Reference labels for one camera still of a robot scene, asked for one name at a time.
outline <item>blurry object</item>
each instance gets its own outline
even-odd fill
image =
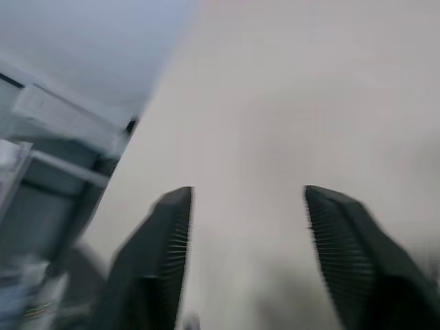
[[[0,139],[0,224],[28,169],[31,146]]]
[[[14,170],[20,160],[21,147],[7,140],[0,140],[0,171]]]
[[[322,274],[347,330],[440,329],[440,295],[362,204],[305,188]]]
[[[135,118],[130,120],[129,124],[126,126],[125,131],[132,136],[134,130],[136,129],[136,127],[138,126],[139,123],[139,119]]]
[[[0,138],[7,138],[11,132],[11,122],[13,121],[11,109],[22,88],[23,85],[0,72]]]
[[[0,270],[0,329],[15,330],[42,283],[47,263],[15,259]]]
[[[97,298],[105,286],[105,276],[96,267],[96,259],[85,247],[74,247],[61,261],[69,274],[69,284],[56,317],[55,329],[85,329],[95,309]]]
[[[192,188],[165,194],[119,251],[92,330],[172,330],[184,277]]]
[[[129,141],[124,129],[36,85],[25,87],[11,112],[52,135],[78,140],[112,157],[120,157]]]
[[[25,312],[20,330],[50,330],[63,299],[68,275],[66,273],[46,278],[33,303]]]
[[[5,140],[4,145],[14,150],[14,159],[4,162],[15,164],[0,171],[0,263],[28,254],[54,262],[94,213],[109,181],[100,164],[108,162],[64,140]]]

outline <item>white ceiling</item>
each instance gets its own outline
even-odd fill
[[[193,3],[2,1],[0,53],[71,94],[131,116],[153,92]]]

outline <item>white wall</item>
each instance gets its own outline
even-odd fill
[[[303,185],[361,199],[407,247],[440,235],[439,28],[428,0],[206,1],[85,242],[109,262],[160,194],[193,185],[184,310],[258,329],[263,291],[288,329],[335,329]]]

